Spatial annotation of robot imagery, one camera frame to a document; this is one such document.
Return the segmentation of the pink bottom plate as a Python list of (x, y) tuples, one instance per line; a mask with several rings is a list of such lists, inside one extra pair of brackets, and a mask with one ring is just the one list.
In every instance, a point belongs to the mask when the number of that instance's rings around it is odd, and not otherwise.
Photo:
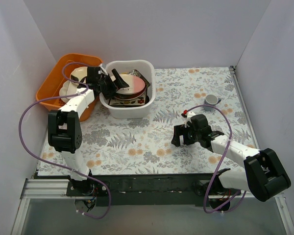
[(129, 85), (129, 87), (120, 89), (116, 93), (136, 94), (146, 89), (144, 81), (136, 76), (129, 74), (121, 74), (121, 77)]

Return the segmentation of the square floral ceramic plate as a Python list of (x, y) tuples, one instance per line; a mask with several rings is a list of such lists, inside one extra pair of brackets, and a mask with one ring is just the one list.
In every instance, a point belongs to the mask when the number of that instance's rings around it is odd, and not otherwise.
[(108, 105), (112, 107), (140, 107), (149, 102), (149, 96), (144, 95), (131, 100), (120, 100), (112, 98), (109, 100)]

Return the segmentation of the yellow plate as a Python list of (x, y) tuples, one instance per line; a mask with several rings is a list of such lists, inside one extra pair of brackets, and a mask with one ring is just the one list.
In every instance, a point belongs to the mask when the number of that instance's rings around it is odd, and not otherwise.
[(119, 94), (119, 93), (116, 93), (114, 98), (120, 99), (120, 100), (132, 100), (132, 99), (135, 99), (135, 98), (138, 98), (138, 97), (142, 96), (143, 94), (145, 94), (145, 91), (141, 91), (141, 92), (136, 93), (136, 94)]

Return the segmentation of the black square patterned plate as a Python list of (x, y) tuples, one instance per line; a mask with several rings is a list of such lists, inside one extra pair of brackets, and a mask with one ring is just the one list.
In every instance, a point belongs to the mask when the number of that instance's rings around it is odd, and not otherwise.
[(136, 77), (142, 79), (144, 81), (146, 87), (149, 87), (151, 85), (150, 82), (138, 70), (131, 70), (127, 74), (133, 75), (133, 76), (136, 76)]

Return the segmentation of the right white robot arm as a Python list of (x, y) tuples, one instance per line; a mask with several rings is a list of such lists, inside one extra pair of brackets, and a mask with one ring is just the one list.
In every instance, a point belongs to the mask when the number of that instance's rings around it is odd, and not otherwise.
[(211, 129), (205, 115), (189, 112), (186, 118), (186, 123), (173, 129), (171, 143), (174, 146), (198, 142), (201, 147), (225, 154), (226, 158), (243, 167), (241, 172), (229, 168), (218, 170), (212, 181), (212, 190), (216, 194), (221, 195), (229, 189), (244, 190), (265, 202), (291, 186), (288, 174), (272, 149), (259, 150), (230, 141), (223, 132)]

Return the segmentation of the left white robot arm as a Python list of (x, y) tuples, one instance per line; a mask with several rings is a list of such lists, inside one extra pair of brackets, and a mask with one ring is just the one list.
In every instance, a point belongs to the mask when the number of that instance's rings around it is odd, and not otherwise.
[(83, 78), (65, 77), (71, 83), (78, 85), (74, 94), (66, 95), (69, 101), (59, 110), (51, 110), (48, 115), (49, 145), (61, 154), (66, 163), (66, 169), (71, 172), (71, 179), (79, 181), (77, 189), (82, 195), (88, 196), (94, 192), (94, 183), (87, 178), (90, 169), (83, 160), (79, 150), (82, 144), (80, 117), (95, 98), (102, 94), (111, 98), (115, 93), (128, 88), (116, 69), (108, 73), (102, 66), (86, 67)]

